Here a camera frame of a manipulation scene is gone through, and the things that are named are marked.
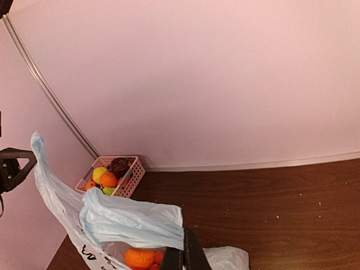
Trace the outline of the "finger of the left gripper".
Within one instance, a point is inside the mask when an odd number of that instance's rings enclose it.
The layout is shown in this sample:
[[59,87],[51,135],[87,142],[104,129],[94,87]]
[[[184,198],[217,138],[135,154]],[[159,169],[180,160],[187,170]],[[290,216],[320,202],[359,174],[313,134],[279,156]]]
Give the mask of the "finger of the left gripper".
[[[28,162],[20,168],[18,159],[27,159]],[[16,148],[1,150],[1,194],[10,192],[21,184],[37,163],[32,151]]]

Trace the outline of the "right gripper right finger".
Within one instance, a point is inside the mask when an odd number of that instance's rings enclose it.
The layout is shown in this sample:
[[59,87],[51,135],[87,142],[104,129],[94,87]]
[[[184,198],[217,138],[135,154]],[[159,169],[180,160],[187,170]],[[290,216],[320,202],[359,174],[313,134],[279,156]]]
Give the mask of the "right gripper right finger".
[[187,270],[212,270],[193,229],[184,229],[184,266]]

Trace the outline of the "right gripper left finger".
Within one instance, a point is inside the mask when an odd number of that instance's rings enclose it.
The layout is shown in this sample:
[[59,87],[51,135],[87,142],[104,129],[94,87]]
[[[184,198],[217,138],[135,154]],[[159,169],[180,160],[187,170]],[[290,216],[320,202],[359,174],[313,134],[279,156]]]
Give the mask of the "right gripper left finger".
[[165,249],[165,255],[163,257],[163,261],[159,268],[160,270],[186,269],[185,257],[184,257],[185,240],[186,240],[186,230],[184,230],[183,243],[180,249],[176,249],[173,247],[168,247]]

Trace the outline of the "light blue printed plastic bag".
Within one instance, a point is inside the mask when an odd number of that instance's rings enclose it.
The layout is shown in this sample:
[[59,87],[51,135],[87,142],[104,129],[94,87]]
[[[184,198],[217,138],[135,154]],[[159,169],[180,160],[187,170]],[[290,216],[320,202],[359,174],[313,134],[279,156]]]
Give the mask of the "light blue printed plastic bag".
[[[90,269],[131,269],[125,263],[129,249],[156,253],[182,247],[185,228],[180,207],[110,197],[97,188],[81,195],[51,171],[42,135],[33,133],[30,143],[37,159],[36,187]],[[211,269],[249,268],[248,253],[242,249],[202,249]]]

